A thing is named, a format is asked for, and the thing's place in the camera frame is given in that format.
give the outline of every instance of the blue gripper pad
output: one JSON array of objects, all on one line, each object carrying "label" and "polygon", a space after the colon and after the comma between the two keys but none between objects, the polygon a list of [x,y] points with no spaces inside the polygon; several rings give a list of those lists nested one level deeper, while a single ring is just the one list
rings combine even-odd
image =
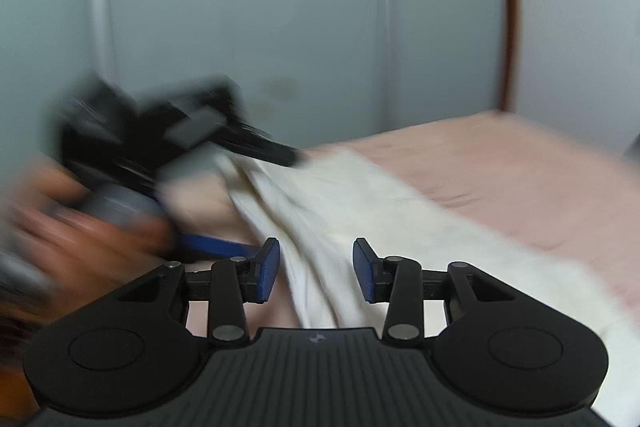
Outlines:
[{"label": "blue gripper pad", "polygon": [[268,238],[254,257],[257,267],[257,302],[267,302],[280,267],[280,244],[273,237]]},{"label": "blue gripper pad", "polygon": [[379,261],[379,258],[369,243],[362,238],[356,239],[353,243],[353,270],[356,272],[362,296],[370,303],[376,302],[373,280],[373,263],[376,261]]}]

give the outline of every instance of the circular pad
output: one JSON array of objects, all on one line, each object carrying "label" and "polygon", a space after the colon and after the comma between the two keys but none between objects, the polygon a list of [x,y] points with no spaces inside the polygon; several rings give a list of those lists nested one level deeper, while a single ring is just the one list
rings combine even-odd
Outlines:
[{"label": "circular pad", "polygon": [[[103,345],[109,349],[96,349],[96,346]],[[85,369],[113,371],[135,362],[144,348],[144,341],[133,331],[100,328],[76,338],[69,347],[69,356]]]},{"label": "circular pad", "polygon": [[41,406],[113,417],[161,403],[193,378],[199,359],[195,337],[180,323],[146,306],[116,305],[40,330],[23,366]]},{"label": "circular pad", "polygon": [[516,415],[589,405],[609,364],[593,331],[535,301],[471,308],[437,336],[431,359],[462,396]]},{"label": "circular pad", "polygon": [[514,369],[543,369],[562,357],[562,344],[552,334],[534,328],[509,328],[489,340],[489,353]]}]

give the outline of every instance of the wooden frame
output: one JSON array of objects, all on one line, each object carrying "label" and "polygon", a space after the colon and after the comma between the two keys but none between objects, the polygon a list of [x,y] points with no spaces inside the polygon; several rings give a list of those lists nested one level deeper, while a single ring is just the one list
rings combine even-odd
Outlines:
[{"label": "wooden frame", "polygon": [[498,108],[509,111],[513,108],[514,80],[513,71],[518,49],[517,41],[520,30],[520,0],[507,0],[507,28],[505,41],[505,57],[502,67],[502,82],[498,98]]}]

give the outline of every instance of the bed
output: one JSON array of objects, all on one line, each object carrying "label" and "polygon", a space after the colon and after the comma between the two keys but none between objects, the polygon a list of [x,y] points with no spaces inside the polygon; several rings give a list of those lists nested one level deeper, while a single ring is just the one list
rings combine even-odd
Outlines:
[{"label": "bed", "polygon": [[[633,165],[501,112],[341,145],[461,216],[547,255],[590,266],[640,323],[640,176]],[[333,147],[309,153],[323,155]],[[167,187],[166,193],[189,230],[256,243],[217,176],[190,178]],[[203,334],[199,305],[189,327]],[[298,325],[284,276],[278,277],[267,304],[247,305],[247,317],[254,331]]]}]

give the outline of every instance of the hand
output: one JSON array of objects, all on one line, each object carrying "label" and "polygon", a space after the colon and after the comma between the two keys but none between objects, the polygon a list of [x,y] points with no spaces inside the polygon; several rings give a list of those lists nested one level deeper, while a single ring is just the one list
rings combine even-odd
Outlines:
[{"label": "hand", "polygon": [[78,201],[86,194],[71,174],[51,160],[40,162],[20,184],[11,221],[30,263],[56,284],[43,320],[66,315],[161,263],[171,247],[171,227],[142,217],[128,230],[74,210],[43,214],[51,200]]}]

